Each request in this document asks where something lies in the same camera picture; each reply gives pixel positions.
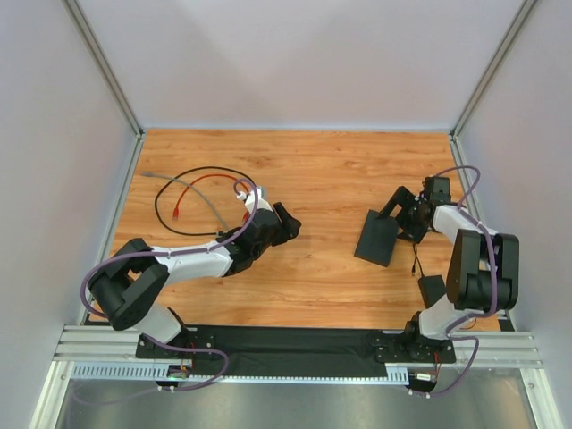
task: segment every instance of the black bracket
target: black bracket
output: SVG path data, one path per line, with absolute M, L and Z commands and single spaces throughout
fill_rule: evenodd
M 375 347 L 375 360 L 379 363 L 434 364 L 435 353 L 443 364 L 456 362 L 455 349 L 451 340 L 432 340 L 419 332 L 419 323 L 414 319 L 407 322 L 400 333 L 372 332 L 369 344 Z
M 114 255 L 152 250 L 143 239 L 129 240 Z M 130 273 L 139 274 L 132 279 Z M 116 331 L 131 328 L 141 321 L 153 306 L 169 271 L 154 257 L 134 257 L 113 262 L 89 280 L 88 288 Z
M 391 217 L 393 209 L 399 206 L 400 211 L 395 220 L 403 232 L 398 238 L 418 244 L 431 227 L 434 209 L 443 204 L 450 204 L 449 179 L 425 177 L 419 196 L 416 197 L 406 187 L 399 186 L 378 217 Z
M 215 336 L 210 333 L 183 330 L 169 341 L 170 346 L 181 347 L 185 349 L 215 349 Z M 212 360 L 218 358 L 210 353 L 192 353 L 184 351 L 172 351 L 155 345 L 145 335 L 139 336 L 135 357 L 139 359 L 193 359 L 195 360 Z
M 286 241 L 298 237 L 300 228 L 302 226 L 302 222 L 292 217 L 292 215 L 288 213 L 286 208 L 284 208 L 283 203 L 273 204 L 273 207 L 276 214 L 278 214 L 278 217 L 280 217 L 280 222 L 282 227 L 280 229 L 280 232 L 278 233 L 278 236 L 273 240 L 272 245 L 279 246 L 285 243 Z
M 492 246 L 497 265 L 497 309 L 510 310 L 518 298 L 518 238 L 510 234 L 495 234 Z M 458 230 L 447 274 L 447 297 L 455 303 L 457 310 L 489 311 L 491 272 L 480 267 L 480 261 L 488 260 L 488 257 L 483 234 Z

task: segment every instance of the metal frame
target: metal frame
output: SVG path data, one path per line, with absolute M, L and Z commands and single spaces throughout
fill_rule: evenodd
M 458 118 L 457 123 L 451 130 L 450 135 L 452 137 L 457 137 L 461 131 L 463 131 L 463 128 L 465 128 L 468 119 L 475 111 L 476 106 L 478 105 L 479 101 L 481 101 L 484 92 L 489 88 L 492 79 L 504 63 L 504 60 L 509 54 L 510 49 L 513 47 L 515 41 L 517 40 L 518 34 L 523 29 L 526 21 L 530 16 L 530 13 L 533 11 L 537 3 L 538 0 L 524 0 L 520 5 L 520 9 L 518 9 L 517 14 L 510 23 L 509 29 L 502 38 L 502 41 L 496 52 L 492 56 L 489 65 L 484 70 L 483 76 L 477 83 L 476 88 L 469 98 L 467 104 L 465 105 L 465 108 Z
M 528 332 L 457 332 L 457 336 L 476 336 L 481 345 L 475 368 L 543 368 L 533 336 Z M 111 326 L 73 326 L 63 328 L 55 349 L 54 362 L 123 362 L 177 364 L 177 359 L 138 359 L 135 350 L 140 332 L 135 329 L 117 332 Z M 455 344 L 458 363 L 465 364 L 474 344 Z M 387 367 L 427 367 L 427 364 L 385 364 Z M 442 364 L 456 367 L 457 364 Z
M 118 199 L 114 215 L 109 224 L 109 230 L 102 243 L 99 259 L 103 259 L 109 252 L 113 242 L 114 233 L 121 217 L 122 208 L 129 191 L 130 182 L 139 160 L 140 150 L 144 139 L 144 130 L 141 127 L 135 113 L 124 95 L 121 86 L 113 70 L 105 58 L 97 38 L 91 29 L 88 20 L 78 4 L 77 0 L 62 0 L 63 4 L 76 25 L 78 33 L 86 43 L 97 68 L 101 71 L 105 82 L 112 91 L 115 100 L 121 108 L 126 121 L 137 136 L 137 142 L 125 173 L 122 190 Z M 463 131 L 470 116 L 482 99 L 485 91 L 490 87 L 492 79 L 502 66 L 509 50 L 523 29 L 538 0 L 523 0 L 513 22 L 511 22 L 497 51 L 488 64 L 483 76 L 479 80 L 472 96 L 467 101 L 455 126 L 450 130 L 450 147 L 455 163 L 465 164 L 459 135 Z M 459 172 L 459 178 L 464 189 L 467 189 L 471 181 L 466 171 Z M 483 220 L 483 211 L 477 198 L 473 195 L 467 199 L 469 210 L 477 218 Z M 532 335 L 527 332 L 458 332 L 458 335 L 476 335 L 481 348 L 476 356 L 473 367 L 475 368 L 518 368 L 525 382 L 526 392 L 530 401 L 534 418 L 539 427 L 560 428 L 563 427 L 556 409 L 550 386 L 547 382 L 537 348 L 534 346 Z M 60 409 L 63 405 L 64 394 L 69 381 L 72 378 L 81 378 L 85 374 L 93 377 L 120 377 L 129 379 L 145 379 L 145 377 L 160 376 L 164 366 L 172 363 L 171 360 L 142 360 L 135 358 L 135 348 L 139 333 L 135 330 L 115 332 L 109 326 L 65 326 L 62 337 L 58 342 L 54 355 L 54 361 L 49 370 L 44 388 L 30 427 L 53 428 L 57 421 Z M 471 341 L 462 341 L 456 344 L 458 362 L 465 364 L 473 350 Z M 453 367 L 457 364 L 443 365 Z M 391 373 L 400 374 L 407 368 L 416 365 L 388 364 Z M 140 372 L 132 372 L 131 369 L 140 369 Z M 254 383 L 291 383 L 291 379 L 261 379 L 253 377 L 226 377 L 224 380 L 232 382 Z M 296 383 L 380 383 L 382 380 L 295 380 Z
M 94 34 L 91 26 L 89 25 L 88 19 L 86 18 L 83 9 L 78 4 L 77 0 L 62 0 L 62 3 L 70 15 L 71 20 L 75 24 L 75 27 L 80 34 L 80 37 L 86 44 L 89 53 L 94 59 L 97 68 L 101 71 L 101 74 L 105 80 L 105 83 L 111 90 L 115 101 L 120 107 L 125 119 L 133 129 L 136 136 L 141 136 L 143 134 L 143 127 L 140 125 L 137 116 L 133 112 L 127 97 L 123 93 L 122 87 L 119 84 L 117 78 L 115 78 L 114 71 L 109 65 L 105 54 L 97 41 L 96 35 Z

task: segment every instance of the black pad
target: black pad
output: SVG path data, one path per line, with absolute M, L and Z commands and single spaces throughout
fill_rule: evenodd
M 378 215 L 375 210 L 370 210 L 367 214 L 354 257 L 389 266 L 399 226 L 394 218 L 378 219 Z
M 421 290 L 425 308 L 432 307 L 447 292 L 445 290 L 445 282 L 440 275 L 426 275 L 421 277 L 417 284 Z
M 199 325 L 194 344 L 207 342 L 230 357 L 227 375 L 287 377 L 384 377 L 376 347 L 368 343 L 377 332 L 367 329 L 265 328 L 262 326 Z M 184 353 L 157 350 L 140 336 L 137 358 L 183 358 Z M 448 362 L 442 354 L 442 362 Z M 222 362 L 205 354 L 194 359 L 192 373 L 216 374 Z

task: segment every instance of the gray cable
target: gray cable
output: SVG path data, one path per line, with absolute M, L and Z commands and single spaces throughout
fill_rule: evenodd
M 218 213 L 218 210 L 216 210 L 216 207 L 213 205 L 213 203 L 211 203 L 210 199 L 208 199 L 205 194 L 203 194 L 200 190 L 198 190 L 197 188 L 195 188 L 194 186 L 191 186 L 190 183 L 187 183 L 186 181 L 182 181 L 181 179 L 177 179 L 176 177 L 173 176 L 168 176 L 166 174 L 160 174 L 158 172 L 142 172 L 141 173 L 142 176 L 145 177 L 158 177 L 160 179 L 167 179 L 168 181 L 177 181 L 191 189 L 193 189 L 197 195 L 199 195 L 201 198 L 203 198 L 206 202 L 206 204 L 211 207 L 211 210 L 213 211 L 214 215 L 218 218 L 218 220 L 220 221 L 221 225 L 223 226 L 225 231 L 228 231 L 229 225 L 226 224 L 226 222 L 224 221 L 223 217 L 221 216 L 220 213 Z

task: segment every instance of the metal floor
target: metal floor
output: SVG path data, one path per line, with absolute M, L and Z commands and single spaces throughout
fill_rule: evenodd
M 458 373 L 442 369 L 442 386 Z M 152 382 L 71 382 L 88 401 L 114 400 Z M 111 406 L 66 398 L 58 428 L 365 429 L 535 428 L 518 370 L 471 370 L 452 394 L 425 400 L 405 388 L 365 385 L 219 383 L 152 393 Z

